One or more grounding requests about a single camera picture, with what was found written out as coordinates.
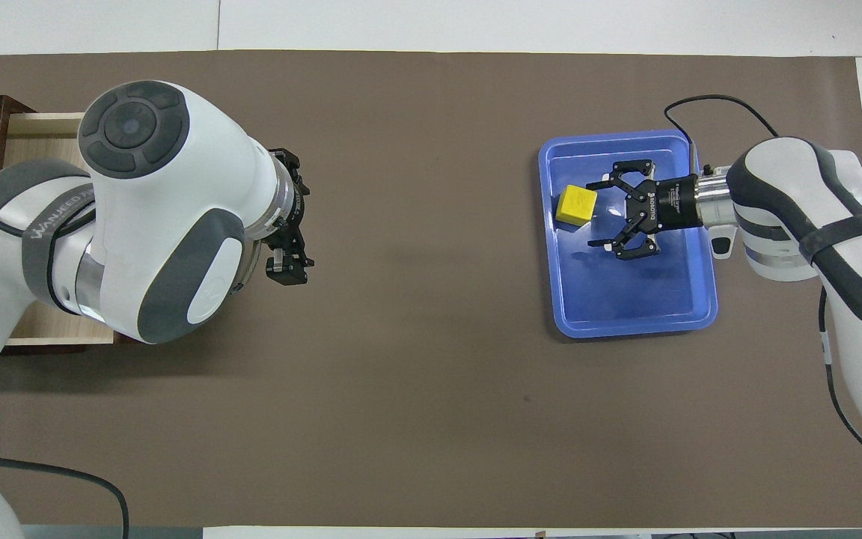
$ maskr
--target plastic tray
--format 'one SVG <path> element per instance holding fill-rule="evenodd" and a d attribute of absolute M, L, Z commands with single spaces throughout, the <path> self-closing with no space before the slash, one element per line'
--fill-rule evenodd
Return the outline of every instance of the plastic tray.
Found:
<path fill-rule="evenodd" d="M 598 191 L 590 224 L 554 220 L 567 185 L 601 180 L 614 161 L 651 159 L 654 180 L 688 173 L 688 144 L 673 130 L 555 138 L 538 154 L 554 321 L 572 338 L 616 337 L 702 329 L 718 315 L 718 295 L 707 231 L 657 235 L 660 255 L 617 260 L 591 239 L 612 238 L 625 224 L 625 193 Z M 643 175 L 626 174 L 632 185 Z"/>

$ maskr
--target gray joint cap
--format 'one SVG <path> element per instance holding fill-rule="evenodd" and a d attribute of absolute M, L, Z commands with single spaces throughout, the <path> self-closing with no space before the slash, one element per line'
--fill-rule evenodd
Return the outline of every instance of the gray joint cap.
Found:
<path fill-rule="evenodd" d="M 167 165 L 189 132 L 185 96 L 164 82 L 130 82 L 105 92 L 79 125 L 79 149 L 90 167 L 128 180 Z"/>

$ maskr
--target yellow block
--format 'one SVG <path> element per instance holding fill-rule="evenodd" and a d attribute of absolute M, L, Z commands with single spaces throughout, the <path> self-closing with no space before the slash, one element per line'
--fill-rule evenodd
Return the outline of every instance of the yellow block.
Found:
<path fill-rule="evenodd" d="M 554 218 L 568 225 L 584 226 L 591 221 L 594 204 L 598 201 L 596 191 L 589 191 L 577 185 L 568 185 L 557 201 Z"/>

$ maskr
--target brand logo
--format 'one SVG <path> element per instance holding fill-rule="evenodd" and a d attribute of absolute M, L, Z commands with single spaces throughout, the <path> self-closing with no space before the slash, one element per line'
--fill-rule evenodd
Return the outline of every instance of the brand logo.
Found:
<path fill-rule="evenodd" d="M 55 228 L 62 222 L 64 222 L 64 218 L 70 211 L 76 210 L 79 208 L 79 202 L 85 201 L 88 199 L 91 201 L 92 198 L 95 198 L 95 190 L 94 189 L 85 189 L 72 197 L 66 199 L 65 202 L 62 202 L 58 208 L 55 208 L 52 211 L 52 215 L 49 217 L 42 219 L 42 221 L 35 222 L 31 227 L 31 233 L 29 234 L 32 239 L 39 240 L 45 234 L 45 232 L 49 228 Z"/>
<path fill-rule="evenodd" d="M 670 191 L 670 205 L 680 213 L 680 184 L 674 185 Z"/>
<path fill-rule="evenodd" d="M 195 298 L 192 298 L 192 304 L 189 305 L 188 314 L 186 314 L 188 322 L 198 324 L 208 320 L 208 317 L 218 311 L 222 301 L 225 301 L 225 297 L 228 296 L 228 288 L 228 281 L 221 277 L 212 277 L 202 283 L 201 289 L 198 290 Z"/>

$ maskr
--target circular button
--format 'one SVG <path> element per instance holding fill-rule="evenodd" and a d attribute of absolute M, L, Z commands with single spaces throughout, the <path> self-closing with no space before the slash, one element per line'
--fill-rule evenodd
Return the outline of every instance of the circular button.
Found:
<path fill-rule="evenodd" d="M 115 147 L 137 147 L 155 133 L 155 113 L 143 103 L 114 106 L 106 118 L 106 139 Z"/>

